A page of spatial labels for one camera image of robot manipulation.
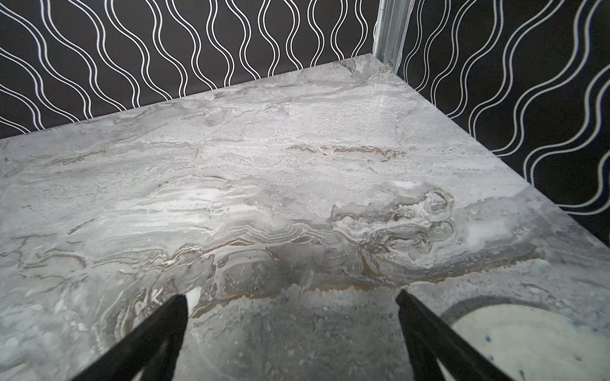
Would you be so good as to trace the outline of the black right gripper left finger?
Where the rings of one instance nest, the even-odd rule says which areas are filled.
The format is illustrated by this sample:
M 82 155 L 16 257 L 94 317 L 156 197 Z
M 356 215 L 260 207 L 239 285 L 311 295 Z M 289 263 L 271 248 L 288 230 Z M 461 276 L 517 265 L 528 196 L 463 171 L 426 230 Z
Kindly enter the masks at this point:
M 172 380 L 187 328 L 185 295 L 174 295 L 75 380 Z

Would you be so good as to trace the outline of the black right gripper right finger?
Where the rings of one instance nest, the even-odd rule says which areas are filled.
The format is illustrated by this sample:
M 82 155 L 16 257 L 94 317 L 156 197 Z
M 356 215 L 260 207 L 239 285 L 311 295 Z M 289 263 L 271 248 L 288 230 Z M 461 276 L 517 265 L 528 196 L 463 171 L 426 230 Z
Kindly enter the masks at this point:
M 509 380 L 510 378 L 414 295 L 396 297 L 399 320 L 416 380 Z

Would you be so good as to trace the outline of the white tape roll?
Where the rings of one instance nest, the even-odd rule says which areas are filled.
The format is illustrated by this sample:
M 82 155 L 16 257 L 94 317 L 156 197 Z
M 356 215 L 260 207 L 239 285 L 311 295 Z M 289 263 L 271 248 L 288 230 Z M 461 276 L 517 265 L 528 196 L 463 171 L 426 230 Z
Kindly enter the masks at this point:
M 608 380 L 609 338 L 531 306 L 485 306 L 451 328 L 514 380 Z

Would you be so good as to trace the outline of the aluminium corner post right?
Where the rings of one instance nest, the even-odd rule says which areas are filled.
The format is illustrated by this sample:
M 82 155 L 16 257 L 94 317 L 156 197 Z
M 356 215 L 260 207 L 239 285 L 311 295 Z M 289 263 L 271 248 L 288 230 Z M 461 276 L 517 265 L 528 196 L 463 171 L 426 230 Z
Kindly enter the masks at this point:
M 373 55 L 397 74 L 415 0 L 381 0 L 373 28 Z

